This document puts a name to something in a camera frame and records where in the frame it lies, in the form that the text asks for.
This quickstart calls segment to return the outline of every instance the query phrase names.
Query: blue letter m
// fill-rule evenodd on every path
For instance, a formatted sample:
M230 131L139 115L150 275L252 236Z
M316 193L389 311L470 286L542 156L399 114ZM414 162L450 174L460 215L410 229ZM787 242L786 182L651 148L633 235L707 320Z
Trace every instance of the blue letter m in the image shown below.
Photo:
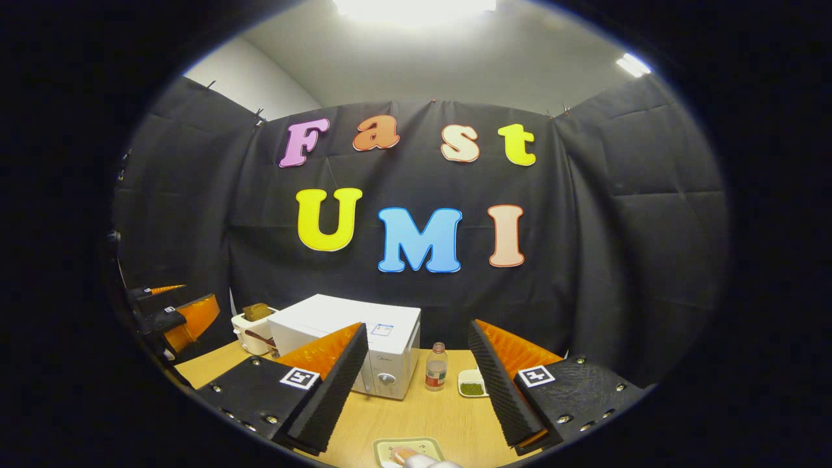
M388 273L404 271L399 248L404 251L410 267L418 271L431 251L425 267L432 273L459 271L457 261L457 224L463 219L459 210L440 208L433 212L428 225L419 232L410 213L404 208L384 208L379 212L384 222L384 260L379 269Z

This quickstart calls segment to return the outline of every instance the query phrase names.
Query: microwave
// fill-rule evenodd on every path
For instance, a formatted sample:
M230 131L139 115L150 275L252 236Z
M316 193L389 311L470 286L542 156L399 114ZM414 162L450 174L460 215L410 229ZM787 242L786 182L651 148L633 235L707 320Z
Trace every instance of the microwave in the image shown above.
M317 294L266 317L281 355L357 321L369 351L353 391L402 400L416 370L421 309Z

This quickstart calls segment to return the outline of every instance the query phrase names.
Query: white wall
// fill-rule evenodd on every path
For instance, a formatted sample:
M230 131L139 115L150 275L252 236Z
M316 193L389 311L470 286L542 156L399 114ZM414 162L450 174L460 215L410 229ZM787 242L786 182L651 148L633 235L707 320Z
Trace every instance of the white wall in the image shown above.
M268 120L321 106L295 80L257 47L241 37L232 39L204 57L185 76L208 86L242 107Z

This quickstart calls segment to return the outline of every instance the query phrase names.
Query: yellow plate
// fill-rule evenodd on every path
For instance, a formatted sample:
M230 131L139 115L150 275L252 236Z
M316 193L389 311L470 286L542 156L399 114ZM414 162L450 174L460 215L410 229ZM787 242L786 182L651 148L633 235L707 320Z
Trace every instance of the yellow plate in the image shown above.
M445 455L442 449L439 448L439 443L430 437L411 437L408 439L378 439L373 442L373 453L375 454L375 463L379 468L387 468L388 466L401 466L392 458L390 453L395 447L407 447L413 449L416 453L424 453L425 455L435 459L436 461L444 461Z

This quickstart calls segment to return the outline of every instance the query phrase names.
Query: fluorescent light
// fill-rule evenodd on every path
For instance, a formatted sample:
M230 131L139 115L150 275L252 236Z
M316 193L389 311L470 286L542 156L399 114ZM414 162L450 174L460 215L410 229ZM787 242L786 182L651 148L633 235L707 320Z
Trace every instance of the fluorescent light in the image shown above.
M624 60L623 58L619 58L618 62L616 62L616 63L618 64L619 67L624 68L628 73L630 73L632 76L634 76L636 78L638 78L638 77L640 77L641 75L644 74L644 73L641 72L641 70L636 68L635 65L633 65L632 63L629 63L627 60Z
M497 9L497 0L333 0L353 19L410 26L456 19Z
M650 68L648 68L647 65L644 64L644 62L642 62L641 60L633 57L629 53L624 54L624 60L628 61L631 65L635 66L636 69L638 69L642 73L649 73L650 72Z

